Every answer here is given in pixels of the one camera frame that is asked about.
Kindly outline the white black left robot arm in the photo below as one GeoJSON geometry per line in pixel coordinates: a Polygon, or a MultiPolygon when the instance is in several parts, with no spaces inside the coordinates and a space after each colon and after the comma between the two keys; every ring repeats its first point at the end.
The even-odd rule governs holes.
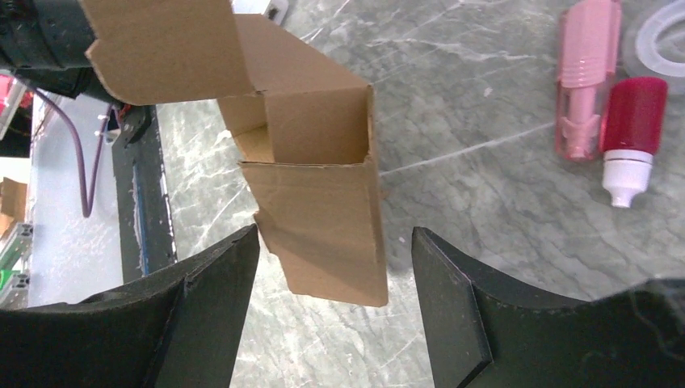
{"type": "Polygon", "coordinates": [[[124,104],[103,87],[87,49],[95,42],[75,0],[2,0],[1,69],[29,86],[75,99],[80,95],[124,104]]]}

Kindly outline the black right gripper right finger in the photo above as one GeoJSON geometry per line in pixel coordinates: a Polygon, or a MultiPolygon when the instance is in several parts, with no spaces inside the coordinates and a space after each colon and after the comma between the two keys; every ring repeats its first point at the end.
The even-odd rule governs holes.
{"type": "Polygon", "coordinates": [[[539,289],[417,227],[411,255],[437,387],[681,387],[684,281],[584,302],[539,289]]]}

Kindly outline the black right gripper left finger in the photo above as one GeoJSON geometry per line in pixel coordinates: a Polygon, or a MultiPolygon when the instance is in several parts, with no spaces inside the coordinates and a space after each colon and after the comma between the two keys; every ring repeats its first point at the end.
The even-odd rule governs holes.
{"type": "Polygon", "coordinates": [[[229,386],[259,252],[246,226],[82,302],[3,310],[2,386],[229,386]]]}

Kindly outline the red white small bottle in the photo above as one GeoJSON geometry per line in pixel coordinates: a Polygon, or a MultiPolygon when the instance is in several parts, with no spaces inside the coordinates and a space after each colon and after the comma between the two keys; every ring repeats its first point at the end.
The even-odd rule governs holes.
{"type": "Polygon", "coordinates": [[[669,87],[656,77],[626,78],[609,95],[600,150],[611,205],[628,209],[646,192],[662,139],[669,87]]]}

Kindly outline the pink tube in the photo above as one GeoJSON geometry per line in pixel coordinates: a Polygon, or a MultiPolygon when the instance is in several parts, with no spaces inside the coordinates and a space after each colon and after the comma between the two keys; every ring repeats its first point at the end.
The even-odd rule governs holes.
{"type": "Polygon", "coordinates": [[[571,161],[595,158],[616,75],[622,2],[580,1],[560,17],[556,151],[571,161]]]}

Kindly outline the brown cardboard box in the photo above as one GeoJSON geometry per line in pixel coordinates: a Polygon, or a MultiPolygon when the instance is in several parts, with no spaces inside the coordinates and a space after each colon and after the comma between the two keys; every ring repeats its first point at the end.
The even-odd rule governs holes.
{"type": "Polygon", "coordinates": [[[254,219],[289,289],[362,306],[389,299],[372,86],[228,1],[84,1],[86,51],[118,100],[214,99],[242,153],[254,219]]]}

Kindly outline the clear tape roll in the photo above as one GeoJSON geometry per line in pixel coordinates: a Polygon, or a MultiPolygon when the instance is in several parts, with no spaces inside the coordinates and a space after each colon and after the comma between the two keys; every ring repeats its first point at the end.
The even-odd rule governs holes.
{"type": "Polygon", "coordinates": [[[684,2],[649,1],[628,25],[621,61],[631,77],[655,77],[667,82],[671,95],[684,94],[684,51],[666,48],[684,40],[684,2]]]}

